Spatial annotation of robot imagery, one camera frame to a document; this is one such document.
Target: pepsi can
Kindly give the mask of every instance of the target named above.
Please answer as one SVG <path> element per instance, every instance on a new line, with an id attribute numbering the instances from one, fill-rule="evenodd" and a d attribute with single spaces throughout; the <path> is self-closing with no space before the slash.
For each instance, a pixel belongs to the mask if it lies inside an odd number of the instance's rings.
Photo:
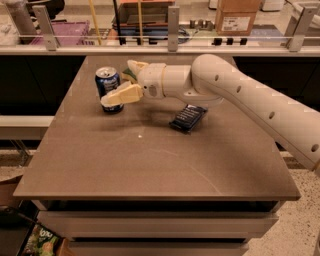
<path id="1" fill-rule="evenodd" d="M 117 89 L 120 85 L 120 76 L 113 67 L 102 67 L 96 71 L 96 84 L 100 99 L 108 92 Z M 104 107 L 102 109 L 106 113 L 118 113 L 123 109 L 123 104 L 112 107 Z"/>

